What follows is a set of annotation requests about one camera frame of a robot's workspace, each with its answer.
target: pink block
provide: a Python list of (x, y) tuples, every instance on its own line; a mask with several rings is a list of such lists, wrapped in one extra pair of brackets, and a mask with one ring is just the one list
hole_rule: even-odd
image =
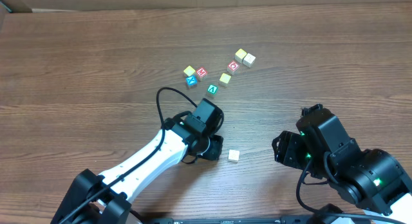
[(239, 64), (236, 61), (232, 61), (231, 63), (229, 63), (229, 65), (227, 65), (227, 71), (231, 74), (234, 75), (236, 70), (239, 69)]
[(207, 71), (205, 70), (205, 68), (200, 67), (198, 70), (196, 70), (196, 76), (199, 80), (203, 80), (207, 76)]

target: yellow block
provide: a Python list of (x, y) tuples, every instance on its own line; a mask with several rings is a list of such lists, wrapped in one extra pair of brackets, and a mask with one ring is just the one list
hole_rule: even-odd
[(242, 60), (245, 58), (246, 54), (247, 54), (247, 52), (246, 52), (245, 50), (239, 49), (239, 50), (235, 53), (234, 58), (235, 58), (238, 62), (242, 63)]
[(188, 66), (185, 70), (183, 70), (183, 72), (186, 77), (190, 77), (196, 72), (196, 70), (194, 70), (192, 66)]
[(219, 84), (227, 86), (227, 84), (229, 83), (229, 80), (232, 76), (227, 75), (226, 73), (222, 73), (220, 80), (219, 80)]

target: white block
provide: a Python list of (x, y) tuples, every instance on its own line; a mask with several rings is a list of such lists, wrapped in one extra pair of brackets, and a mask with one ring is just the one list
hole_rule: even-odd
[(237, 150), (229, 150), (229, 161), (230, 162), (238, 162), (239, 161), (240, 152)]
[(247, 67), (252, 67), (253, 63), (255, 63), (256, 57), (252, 54), (248, 53), (246, 57), (243, 59), (243, 64)]

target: wooden table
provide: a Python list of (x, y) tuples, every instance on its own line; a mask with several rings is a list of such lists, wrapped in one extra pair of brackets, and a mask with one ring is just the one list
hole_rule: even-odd
[[(157, 133), (162, 86), (199, 102), (239, 48), (257, 57), (214, 102), (221, 160), (178, 164), (133, 208), (174, 218), (304, 214), (300, 171), (270, 146), (301, 106), (332, 110), (362, 149), (412, 175), (412, 5), (359, 4), (6, 15), (0, 34), (0, 223), (47, 223), (74, 177), (124, 161)], [(187, 91), (182, 71), (209, 78)], [(161, 96), (165, 117), (192, 110)], [(239, 163), (227, 161), (240, 150)], [(360, 212), (328, 186), (303, 199)]]

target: wooden cube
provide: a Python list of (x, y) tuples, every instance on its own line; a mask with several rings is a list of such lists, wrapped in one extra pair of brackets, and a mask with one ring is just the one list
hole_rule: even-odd
[(226, 73), (222, 73), (221, 77), (220, 77), (220, 80), (219, 80), (219, 84), (221, 84), (222, 86), (227, 87), (227, 84), (229, 83), (231, 77), (232, 76), (227, 75)]
[(198, 70), (196, 70), (196, 77), (199, 79), (199, 81), (202, 81), (203, 79), (205, 79), (207, 76), (207, 71), (205, 70), (205, 68), (200, 67)]
[(190, 77), (196, 72), (196, 70), (194, 70), (192, 66), (188, 66), (185, 70), (183, 70), (183, 72), (185, 77)]
[(229, 160), (230, 162), (236, 162), (236, 163), (238, 163), (238, 162), (239, 162), (239, 155), (240, 155), (240, 152), (239, 152), (239, 151), (229, 149), (229, 157), (228, 157), (228, 160)]
[(252, 67), (253, 63), (255, 63), (256, 57), (252, 54), (248, 53), (246, 57), (243, 59), (243, 63), (247, 67)]
[(195, 87), (198, 84), (198, 81), (196, 80), (196, 77), (192, 75), (186, 78), (186, 83), (187, 83), (187, 87), (190, 89), (192, 87)]
[(219, 88), (215, 85), (210, 85), (207, 89), (206, 95), (210, 98), (214, 98), (218, 92)]
[(240, 65), (236, 63), (236, 61), (232, 61), (227, 65), (227, 71), (231, 74), (234, 75), (236, 73), (236, 70), (238, 70)]
[(239, 63), (242, 63), (243, 59), (245, 58), (247, 52), (245, 52), (242, 49), (239, 49), (235, 55), (234, 55), (234, 59), (237, 60)]

